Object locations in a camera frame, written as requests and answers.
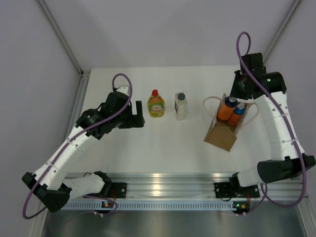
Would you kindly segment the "yellow dish soap bottle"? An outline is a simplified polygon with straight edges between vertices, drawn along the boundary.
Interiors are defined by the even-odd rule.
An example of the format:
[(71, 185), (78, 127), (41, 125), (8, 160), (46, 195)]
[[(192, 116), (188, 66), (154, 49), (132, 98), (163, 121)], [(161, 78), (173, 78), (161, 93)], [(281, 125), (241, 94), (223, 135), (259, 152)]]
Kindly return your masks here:
[(154, 89), (147, 102), (149, 115), (153, 118), (160, 118), (165, 112), (165, 101), (159, 95), (158, 90)]

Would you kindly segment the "orange pump bottle navy top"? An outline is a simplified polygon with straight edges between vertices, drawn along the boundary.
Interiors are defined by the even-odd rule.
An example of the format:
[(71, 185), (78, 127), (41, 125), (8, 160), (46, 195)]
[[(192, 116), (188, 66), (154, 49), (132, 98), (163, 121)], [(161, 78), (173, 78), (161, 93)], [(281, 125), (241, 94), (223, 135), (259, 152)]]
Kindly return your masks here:
[(227, 121), (232, 115), (237, 104), (238, 102), (236, 98), (231, 96), (226, 97), (217, 111), (217, 120), (221, 122)]

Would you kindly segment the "clear square bottle grey cap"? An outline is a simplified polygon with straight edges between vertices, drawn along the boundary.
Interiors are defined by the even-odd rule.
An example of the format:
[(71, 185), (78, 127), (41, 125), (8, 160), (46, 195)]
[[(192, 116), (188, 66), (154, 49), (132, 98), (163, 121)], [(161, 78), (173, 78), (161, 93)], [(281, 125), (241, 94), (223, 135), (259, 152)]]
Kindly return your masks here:
[(187, 97), (184, 92), (175, 94), (174, 109), (178, 120), (184, 120), (186, 118), (188, 114), (187, 104)]

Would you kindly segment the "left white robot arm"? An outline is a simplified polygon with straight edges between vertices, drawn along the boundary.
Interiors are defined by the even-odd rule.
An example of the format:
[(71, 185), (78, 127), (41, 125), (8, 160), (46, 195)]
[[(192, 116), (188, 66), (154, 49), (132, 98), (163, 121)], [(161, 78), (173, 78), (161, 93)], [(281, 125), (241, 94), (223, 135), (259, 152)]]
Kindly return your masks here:
[(130, 95), (128, 85), (114, 88), (97, 109), (82, 113), (68, 138), (41, 168), (22, 177), (22, 181), (50, 212), (57, 212), (68, 201), (85, 195), (112, 197), (112, 180), (102, 171), (75, 179), (66, 176), (84, 152), (113, 129), (144, 126), (142, 102), (136, 101), (137, 113), (134, 115)]

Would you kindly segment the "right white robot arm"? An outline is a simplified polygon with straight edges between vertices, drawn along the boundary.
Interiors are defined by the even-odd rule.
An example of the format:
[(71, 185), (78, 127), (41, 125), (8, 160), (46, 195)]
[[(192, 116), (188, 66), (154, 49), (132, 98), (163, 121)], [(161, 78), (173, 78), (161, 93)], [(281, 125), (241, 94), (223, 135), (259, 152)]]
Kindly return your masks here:
[(271, 158), (260, 161), (247, 171), (230, 178), (230, 191), (235, 196), (247, 192), (249, 186), (296, 178), (302, 175), (300, 161), (309, 170), (316, 164), (314, 156), (305, 154), (300, 145), (287, 106), (286, 85), (281, 73), (268, 73), (261, 53), (242, 56), (240, 70), (230, 96), (256, 103), (261, 112), (271, 147)]

